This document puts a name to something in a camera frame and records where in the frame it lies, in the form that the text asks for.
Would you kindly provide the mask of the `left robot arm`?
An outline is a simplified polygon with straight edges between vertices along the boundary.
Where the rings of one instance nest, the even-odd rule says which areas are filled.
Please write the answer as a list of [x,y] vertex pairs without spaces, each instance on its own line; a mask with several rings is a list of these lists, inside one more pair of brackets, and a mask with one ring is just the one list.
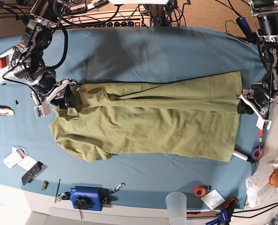
[[246,37],[254,39],[266,74],[238,98],[243,113],[253,111],[258,117],[256,126],[262,130],[270,128],[270,105],[278,100],[278,0],[250,0],[248,4],[257,31],[251,33],[246,22],[240,23],[240,28]]

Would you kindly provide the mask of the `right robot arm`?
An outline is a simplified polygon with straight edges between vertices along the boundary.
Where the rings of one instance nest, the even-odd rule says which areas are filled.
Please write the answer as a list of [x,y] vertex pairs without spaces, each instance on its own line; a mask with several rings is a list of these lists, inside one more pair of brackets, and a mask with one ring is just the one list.
[[[68,32],[61,21],[69,5],[68,0],[36,1],[30,11],[33,19],[29,20],[20,42],[10,50],[8,68],[0,72],[2,82],[23,84],[30,88],[38,118],[51,113],[50,105],[60,109],[76,106],[70,87],[77,82],[69,79],[58,82],[55,72],[68,52]],[[59,27],[64,34],[63,55],[56,65],[47,66],[43,53],[51,43],[55,27]]]

